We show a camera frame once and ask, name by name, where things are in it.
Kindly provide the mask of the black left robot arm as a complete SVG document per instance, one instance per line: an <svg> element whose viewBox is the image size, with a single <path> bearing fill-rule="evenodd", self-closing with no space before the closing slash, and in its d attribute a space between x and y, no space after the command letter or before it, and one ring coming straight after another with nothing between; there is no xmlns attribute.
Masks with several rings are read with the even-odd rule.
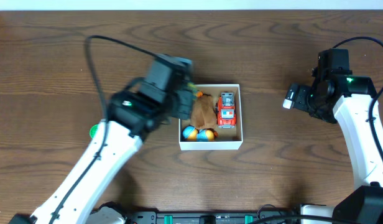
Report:
<svg viewBox="0 0 383 224"><path fill-rule="evenodd" d="M55 193L11 223L86 223L114 176L169 118L188 119L195 99L192 61L155 56L145 78L115 93L86 151Z"/></svg>

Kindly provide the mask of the yellow ball blue letters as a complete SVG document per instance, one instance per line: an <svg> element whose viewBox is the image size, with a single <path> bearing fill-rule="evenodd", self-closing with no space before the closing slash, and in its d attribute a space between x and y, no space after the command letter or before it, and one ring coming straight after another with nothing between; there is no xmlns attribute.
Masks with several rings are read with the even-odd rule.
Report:
<svg viewBox="0 0 383 224"><path fill-rule="evenodd" d="M188 83L187 83L187 87L188 87L188 89L189 89L190 91L193 91L193 92L197 92L197 91L198 91L196 85L195 85L194 83L192 83L192 82L188 82Z"/></svg>

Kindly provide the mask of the brown plush bear toy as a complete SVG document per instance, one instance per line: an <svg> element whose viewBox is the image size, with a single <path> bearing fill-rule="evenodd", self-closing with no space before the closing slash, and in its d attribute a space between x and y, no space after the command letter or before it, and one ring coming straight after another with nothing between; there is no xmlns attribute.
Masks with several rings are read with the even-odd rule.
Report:
<svg viewBox="0 0 383 224"><path fill-rule="evenodd" d="M213 108L213 97L202 91L198 91L196 96L190 124L196 129L214 129L217 126L217 118Z"/></svg>

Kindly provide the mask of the red toy car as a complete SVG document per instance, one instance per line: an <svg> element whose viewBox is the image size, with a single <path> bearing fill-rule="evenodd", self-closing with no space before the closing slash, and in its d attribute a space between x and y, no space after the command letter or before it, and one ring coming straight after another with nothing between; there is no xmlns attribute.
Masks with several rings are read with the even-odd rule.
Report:
<svg viewBox="0 0 383 224"><path fill-rule="evenodd" d="M234 93L222 92L216 103L217 125L219 128L236 127Z"/></svg>

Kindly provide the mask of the green ribbed ball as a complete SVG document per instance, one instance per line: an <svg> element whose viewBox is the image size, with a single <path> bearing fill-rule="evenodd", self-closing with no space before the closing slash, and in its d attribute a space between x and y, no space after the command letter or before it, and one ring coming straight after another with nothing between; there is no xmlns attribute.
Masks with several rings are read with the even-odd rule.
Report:
<svg viewBox="0 0 383 224"><path fill-rule="evenodd" d="M97 130L98 130L98 124L95 124L94 126L92 126L89 130L89 135L90 135L90 138L93 139Z"/></svg>

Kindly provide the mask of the orange blue duck toy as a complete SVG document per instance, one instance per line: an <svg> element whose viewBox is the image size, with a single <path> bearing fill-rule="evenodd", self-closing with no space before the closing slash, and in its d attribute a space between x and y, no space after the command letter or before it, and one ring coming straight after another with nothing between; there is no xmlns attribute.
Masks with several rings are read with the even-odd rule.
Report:
<svg viewBox="0 0 383 224"><path fill-rule="evenodd" d="M185 141L210 142L218 137L213 129L196 129L194 126L187 126L182 131L182 138Z"/></svg>

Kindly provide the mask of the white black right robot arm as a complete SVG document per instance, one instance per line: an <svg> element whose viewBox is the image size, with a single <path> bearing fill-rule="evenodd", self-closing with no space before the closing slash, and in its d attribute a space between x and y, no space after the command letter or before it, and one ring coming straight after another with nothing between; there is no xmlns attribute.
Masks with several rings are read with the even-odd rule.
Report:
<svg viewBox="0 0 383 224"><path fill-rule="evenodd" d="M354 76L346 49L318 54L312 86L290 85L283 107L341 127L353 168L354 192L336 206L302 205L304 217L327 217L330 223L383 222L383 127L377 95L369 77Z"/></svg>

